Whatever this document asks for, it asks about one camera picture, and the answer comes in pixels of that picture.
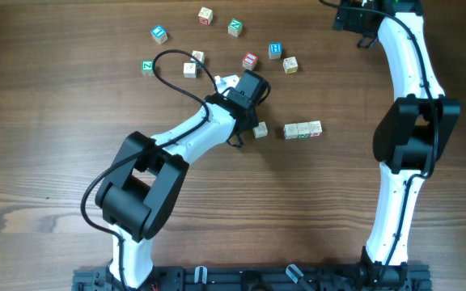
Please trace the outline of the plain wooden block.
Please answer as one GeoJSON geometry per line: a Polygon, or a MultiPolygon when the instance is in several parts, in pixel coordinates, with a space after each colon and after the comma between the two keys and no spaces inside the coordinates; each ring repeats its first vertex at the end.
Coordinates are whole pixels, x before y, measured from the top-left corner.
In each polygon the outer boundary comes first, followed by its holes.
{"type": "Polygon", "coordinates": [[[268,129],[264,121],[260,122],[252,131],[255,138],[266,137],[268,135],[268,129]]]}

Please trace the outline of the green sided wooden block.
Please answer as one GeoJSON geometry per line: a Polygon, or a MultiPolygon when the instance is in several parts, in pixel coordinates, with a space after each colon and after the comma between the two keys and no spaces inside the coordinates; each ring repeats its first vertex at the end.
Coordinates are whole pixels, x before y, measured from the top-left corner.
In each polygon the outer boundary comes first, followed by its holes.
{"type": "Polygon", "coordinates": [[[310,125],[308,122],[297,123],[298,138],[308,138],[311,136],[310,125]]]}

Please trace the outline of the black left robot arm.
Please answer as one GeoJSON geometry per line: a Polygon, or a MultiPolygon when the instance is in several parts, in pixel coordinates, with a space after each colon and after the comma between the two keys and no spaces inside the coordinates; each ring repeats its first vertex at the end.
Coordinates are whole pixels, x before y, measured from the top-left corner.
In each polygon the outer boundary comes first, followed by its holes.
{"type": "Polygon", "coordinates": [[[124,288],[146,285],[154,269],[152,240],[172,213],[189,166],[216,145],[258,125],[256,106],[270,85],[245,70],[201,102],[199,111],[175,128],[146,137],[131,133],[122,143],[95,195],[115,233],[108,269],[124,288]]]}

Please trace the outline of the blue H letter block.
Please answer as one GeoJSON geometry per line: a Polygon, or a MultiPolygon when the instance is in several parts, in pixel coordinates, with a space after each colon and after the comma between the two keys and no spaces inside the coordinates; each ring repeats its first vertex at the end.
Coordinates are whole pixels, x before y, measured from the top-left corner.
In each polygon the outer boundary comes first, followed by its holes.
{"type": "Polygon", "coordinates": [[[280,42],[273,42],[269,44],[269,59],[280,59],[282,56],[282,44],[280,42]]]}

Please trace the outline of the red A letter block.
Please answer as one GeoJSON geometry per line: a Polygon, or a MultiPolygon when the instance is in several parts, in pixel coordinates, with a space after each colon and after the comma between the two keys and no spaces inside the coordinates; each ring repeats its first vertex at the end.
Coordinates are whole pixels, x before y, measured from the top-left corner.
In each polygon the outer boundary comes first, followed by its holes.
{"type": "Polygon", "coordinates": [[[323,132],[322,125],[319,120],[310,121],[308,125],[310,129],[310,137],[318,137],[323,132]]]}

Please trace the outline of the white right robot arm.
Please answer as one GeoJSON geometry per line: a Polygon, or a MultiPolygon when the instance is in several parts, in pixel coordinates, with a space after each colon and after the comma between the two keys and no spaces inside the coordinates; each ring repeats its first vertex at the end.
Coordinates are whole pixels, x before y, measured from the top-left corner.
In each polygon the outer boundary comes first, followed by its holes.
{"type": "Polygon", "coordinates": [[[407,244],[422,184],[434,172],[460,116],[430,64],[419,1],[342,1],[333,27],[361,35],[358,47],[380,42],[394,102],[375,129],[373,155],[381,182],[375,223],[363,248],[364,285],[404,284],[407,244]]]}

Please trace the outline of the wooden fish nine block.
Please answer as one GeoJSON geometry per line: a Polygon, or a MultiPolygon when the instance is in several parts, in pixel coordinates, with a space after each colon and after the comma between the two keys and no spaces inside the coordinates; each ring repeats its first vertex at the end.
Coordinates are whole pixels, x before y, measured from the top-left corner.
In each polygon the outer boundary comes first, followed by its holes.
{"type": "Polygon", "coordinates": [[[284,138],[286,140],[295,139],[299,135],[297,124],[285,124],[284,125],[284,138]]]}

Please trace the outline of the yellow sided picture block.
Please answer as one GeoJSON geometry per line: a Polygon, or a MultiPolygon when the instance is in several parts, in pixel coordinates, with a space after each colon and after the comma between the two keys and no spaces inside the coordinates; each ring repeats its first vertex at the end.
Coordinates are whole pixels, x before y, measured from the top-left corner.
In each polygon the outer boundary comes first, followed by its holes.
{"type": "Polygon", "coordinates": [[[296,57],[285,58],[282,64],[283,64],[283,69],[286,74],[293,74],[299,68],[296,57]]]}

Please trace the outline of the red I letter block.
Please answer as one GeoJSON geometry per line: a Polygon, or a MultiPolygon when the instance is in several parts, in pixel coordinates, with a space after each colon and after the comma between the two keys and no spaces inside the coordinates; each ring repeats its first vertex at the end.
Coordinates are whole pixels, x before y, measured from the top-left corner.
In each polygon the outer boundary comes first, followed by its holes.
{"type": "Polygon", "coordinates": [[[258,61],[258,57],[252,53],[246,53],[243,58],[242,66],[246,70],[254,70],[258,61]]]}

